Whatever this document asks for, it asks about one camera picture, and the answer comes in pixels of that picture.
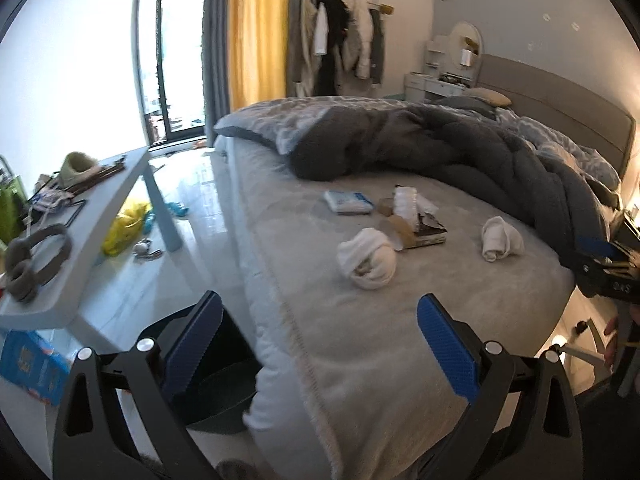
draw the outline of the floor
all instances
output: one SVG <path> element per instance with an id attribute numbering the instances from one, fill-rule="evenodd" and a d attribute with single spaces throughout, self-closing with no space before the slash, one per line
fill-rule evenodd
<path id="1" fill-rule="evenodd" d="M 168 314 L 196 303 L 207 290 L 217 291 L 233 316 L 246 313 L 246 300 L 238 271 L 236 254 L 229 226 L 220 209 L 218 192 L 225 183 L 215 183 L 213 164 L 224 164 L 223 159 L 209 150 L 191 150 L 169 158 L 152 161 L 156 167 L 156 181 L 168 202 L 183 202 L 190 208 L 189 215 L 178 221 L 184 238 L 184 247 L 176 253 L 166 253 L 159 260 L 135 262 L 129 251 L 116 258 L 96 263 L 82 297 L 82 315 L 121 348 L 130 348 L 138 333 L 149 324 Z M 134 187 L 133 197 L 145 199 L 142 181 Z M 150 238 L 153 248 L 162 248 L 162 240 L 154 229 Z M 541 350 L 548 348 L 555 335 L 571 338 L 572 327 L 581 320 L 592 318 L 600 332 L 613 315 L 614 307 L 607 300 L 588 300 L 574 292 L 562 319 Z M 250 322 L 238 322 L 250 326 Z M 80 343 L 65 330 L 44 332 L 56 349 L 72 357 Z M 255 334 L 245 333 L 250 344 Z M 582 334 L 577 343 L 595 349 L 589 333 Z M 593 382 L 590 367 L 577 360 L 565 363 L 575 393 Z M 155 455 L 129 394 L 121 396 L 124 412 L 132 434 L 141 452 Z M 513 413 L 515 398 L 505 406 L 498 426 L 508 424 Z M 49 428 L 49 449 L 56 410 L 46 409 Z M 204 455 L 213 463 L 225 458 L 240 458 L 254 464 L 267 479 L 277 478 L 257 449 L 248 432 L 235 436 L 190 431 Z"/>

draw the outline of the headphone ear cup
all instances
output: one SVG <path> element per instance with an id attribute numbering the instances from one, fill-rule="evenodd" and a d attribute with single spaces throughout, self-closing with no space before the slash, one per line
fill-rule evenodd
<path id="1" fill-rule="evenodd" d="M 4 268 L 11 273 L 24 260 L 31 260 L 31 249 L 22 238 L 14 238 L 4 253 Z"/>
<path id="2" fill-rule="evenodd" d="M 31 301 L 36 297 L 36 277 L 31 267 L 30 260 L 18 262 L 12 270 L 7 271 L 8 282 L 6 291 L 11 294 L 16 301 Z"/>

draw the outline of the yellow curtain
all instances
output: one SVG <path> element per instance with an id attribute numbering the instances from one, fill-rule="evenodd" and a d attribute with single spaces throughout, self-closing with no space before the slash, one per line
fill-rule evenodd
<path id="1" fill-rule="evenodd" d="M 232 110 L 286 94 L 289 0 L 228 0 Z"/>

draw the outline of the headboard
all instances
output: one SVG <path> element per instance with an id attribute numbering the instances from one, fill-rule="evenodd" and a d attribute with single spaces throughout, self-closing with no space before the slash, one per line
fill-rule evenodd
<path id="1" fill-rule="evenodd" d="M 511 99 L 511 108 L 594 148 L 624 176 L 636 120 L 594 92 L 563 77 L 502 57 L 482 55 L 476 86 Z"/>

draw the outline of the silver screw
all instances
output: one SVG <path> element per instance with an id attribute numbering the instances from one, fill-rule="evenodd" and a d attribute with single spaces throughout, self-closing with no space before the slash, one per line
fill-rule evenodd
<path id="1" fill-rule="evenodd" d="M 149 337 L 145 337 L 144 339 L 141 339 L 136 343 L 136 348 L 141 352 L 148 352 L 153 347 L 154 347 L 154 340 Z"/>
<path id="2" fill-rule="evenodd" d="M 545 359 L 550 363 L 557 363 L 560 360 L 560 357 L 553 350 L 547 350 L 545 352 Z"/>
<path id="3" fill-rule="evenodd" d="M 88 347 L 81 348 L 78 352 L 78 359 L 81 361 L 86 361 L 89 357 L 91 357 L 92 350 Z"/>
<path id="4" fill-rule="evenodd" d="M 484 345 L 484 349 L 492 355 L 500 355 L 502 353 L 502 345 L 497 341 L 489 341 Z"/>

